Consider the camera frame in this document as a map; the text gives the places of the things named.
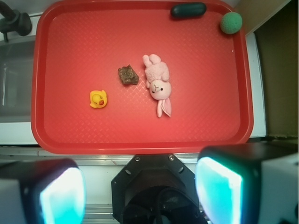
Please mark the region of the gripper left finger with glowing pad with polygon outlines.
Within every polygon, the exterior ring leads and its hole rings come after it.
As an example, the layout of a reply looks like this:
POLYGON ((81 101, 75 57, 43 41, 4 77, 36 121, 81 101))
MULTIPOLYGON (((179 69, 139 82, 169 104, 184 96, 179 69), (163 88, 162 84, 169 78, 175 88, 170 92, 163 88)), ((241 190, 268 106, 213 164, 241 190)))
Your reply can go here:
POLYGON ((2 224, 80 224, 85 205, 85 178, 74 160, 0 165, 2 224))

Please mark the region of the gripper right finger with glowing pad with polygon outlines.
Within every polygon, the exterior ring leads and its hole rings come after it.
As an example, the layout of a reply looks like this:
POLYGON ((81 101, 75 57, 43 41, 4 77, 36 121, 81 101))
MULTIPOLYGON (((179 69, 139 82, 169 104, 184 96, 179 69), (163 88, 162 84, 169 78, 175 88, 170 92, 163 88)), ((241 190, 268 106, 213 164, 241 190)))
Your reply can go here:
POLYGON ((259 142, 206 147, 198 156, 195 185, 213 224, 296 224, 298 145, 259 142))

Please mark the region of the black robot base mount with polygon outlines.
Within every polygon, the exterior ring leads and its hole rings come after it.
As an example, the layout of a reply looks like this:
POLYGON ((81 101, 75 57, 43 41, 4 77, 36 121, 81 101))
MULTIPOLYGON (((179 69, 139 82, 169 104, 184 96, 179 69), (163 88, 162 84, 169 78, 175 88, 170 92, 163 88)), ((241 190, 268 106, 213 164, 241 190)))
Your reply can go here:
POLYGON ((194 173, 172 154, 135 155, 111 181, 121 224, 205 224, 194 173))

